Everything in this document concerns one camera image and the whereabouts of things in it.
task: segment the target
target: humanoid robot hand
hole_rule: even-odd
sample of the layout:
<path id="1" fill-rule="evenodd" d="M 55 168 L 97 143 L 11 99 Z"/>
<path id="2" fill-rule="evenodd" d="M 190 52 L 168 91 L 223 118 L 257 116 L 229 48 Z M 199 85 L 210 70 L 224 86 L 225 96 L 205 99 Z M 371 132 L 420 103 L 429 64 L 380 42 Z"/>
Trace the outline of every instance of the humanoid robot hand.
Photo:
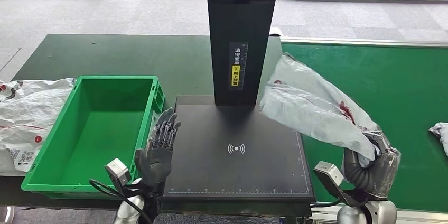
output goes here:
<path id="1" fill-rule="evenodd" d="M 156 186 L 171 172 L 173 145 L 181 126 L 181 122 L 175 122 L 176 118 L 173 108 L 164 111 L 153 128 L 146 149 L 135 152 L 135 164 L 147 186 Z"/>

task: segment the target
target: vertical black column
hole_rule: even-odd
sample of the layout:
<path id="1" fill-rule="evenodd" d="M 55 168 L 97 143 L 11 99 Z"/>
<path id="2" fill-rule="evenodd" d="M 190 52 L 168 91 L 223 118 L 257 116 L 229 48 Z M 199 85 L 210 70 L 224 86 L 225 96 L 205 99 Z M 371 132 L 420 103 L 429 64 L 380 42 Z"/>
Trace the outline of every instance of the vertical black column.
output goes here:
<path id="1" fill-rule="evenodd" d="M 275 0 L 208 0 L 217 106 L 254 106 Z"/>

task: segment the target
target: white plastic bag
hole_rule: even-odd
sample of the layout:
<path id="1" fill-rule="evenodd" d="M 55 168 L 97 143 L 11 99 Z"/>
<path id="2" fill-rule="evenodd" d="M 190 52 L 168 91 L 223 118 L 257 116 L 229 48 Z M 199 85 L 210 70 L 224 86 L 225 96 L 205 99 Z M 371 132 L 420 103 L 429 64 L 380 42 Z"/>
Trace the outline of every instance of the white plastic bag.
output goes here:
<path id="1" fill-rule="evenodd" d="M 300 133 L 358 152 L 360 164 L 378 149 L 362 132 L 375 124 L 350 97 L 289 54 L 278 61 L 260 102 L 262 114 Z"/>
<path id="2" fill-rule="evenodd" d="M 30 169 L 73 83 L 74 78 L 0 82 L 0 175 Z"/>
<path id="3" fill-rule="evenodd" d="M 443 149 L 445 150 L 445 154 L 448 156 L 448 123 L 437 123 L 428 131 L 439 138 L 440 143 L 442 143 Z"/>

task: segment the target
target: wireless symbol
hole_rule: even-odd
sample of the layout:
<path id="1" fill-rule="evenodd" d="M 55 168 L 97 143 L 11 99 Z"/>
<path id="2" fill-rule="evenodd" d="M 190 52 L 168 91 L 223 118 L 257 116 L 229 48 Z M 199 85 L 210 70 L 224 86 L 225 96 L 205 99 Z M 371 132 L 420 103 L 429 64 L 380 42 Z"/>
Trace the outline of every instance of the wireless symbol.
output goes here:
<path id="1" fill-rule="evenodd" d="M 239 146 L 233 146 L 232 143 L 230 143 L 227 146 L 227 152 L 229 152 L 229 154 L 232 154 L 235 151 L 240 152 L 241 154 L 243 154 L 246 151 L 246 146 L 244 144 L 241 144 Z"/>

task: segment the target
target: black mat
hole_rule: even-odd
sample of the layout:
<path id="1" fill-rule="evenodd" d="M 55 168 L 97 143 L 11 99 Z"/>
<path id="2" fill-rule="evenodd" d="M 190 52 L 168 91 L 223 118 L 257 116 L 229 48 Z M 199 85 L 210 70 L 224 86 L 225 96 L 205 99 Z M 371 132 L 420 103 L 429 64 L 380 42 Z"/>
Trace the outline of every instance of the black mat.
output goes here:
<path id="1" fill-rule="evenodd" d="M 178 97 L 182 127 L 164 200 L 314 200 L 300 135 L 213 97 Z"/>

